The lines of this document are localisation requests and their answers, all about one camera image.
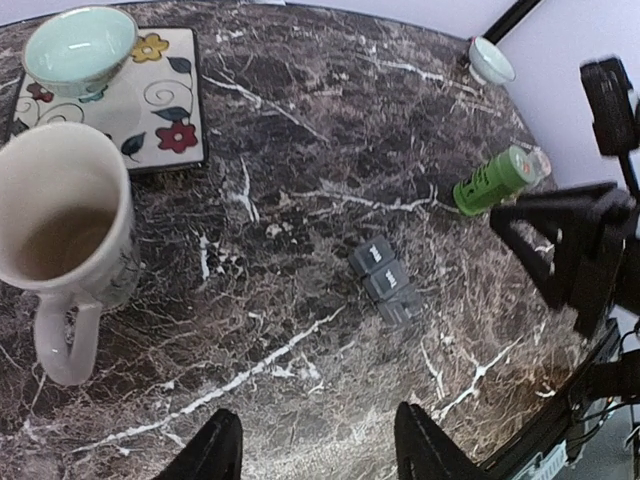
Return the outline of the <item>green pill bottle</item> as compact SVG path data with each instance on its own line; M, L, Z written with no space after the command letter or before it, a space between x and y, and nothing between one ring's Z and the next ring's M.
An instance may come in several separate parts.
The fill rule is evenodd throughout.
M532 185L536 174L527 153L512 145L477 168L452 190L458 210L467 216L481 214Z

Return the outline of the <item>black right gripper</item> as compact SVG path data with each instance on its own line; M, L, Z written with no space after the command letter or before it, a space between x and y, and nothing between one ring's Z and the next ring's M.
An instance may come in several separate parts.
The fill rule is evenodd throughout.
M639 206L615 184L523 195L493 208L490 226L549 307L578 312L583 337L614 306L639 313Z

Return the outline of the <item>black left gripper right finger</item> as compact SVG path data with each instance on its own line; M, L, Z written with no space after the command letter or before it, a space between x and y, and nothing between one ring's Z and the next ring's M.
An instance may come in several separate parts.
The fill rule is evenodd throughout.
M417 404L399 404L394 444L400 480L489 479Z

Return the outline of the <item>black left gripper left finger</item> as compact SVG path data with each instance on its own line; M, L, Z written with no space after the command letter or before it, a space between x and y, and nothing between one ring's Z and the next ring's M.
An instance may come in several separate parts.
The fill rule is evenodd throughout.
M157 480L239 480L243 458L240 418L221 408L200 428Z

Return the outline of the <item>grey weekly pill organizer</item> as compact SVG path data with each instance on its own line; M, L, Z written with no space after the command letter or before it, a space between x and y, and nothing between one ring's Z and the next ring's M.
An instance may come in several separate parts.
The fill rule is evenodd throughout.
M356 247L348 261L390 327L409 325L420 315L419 292L384 236L378 235Z

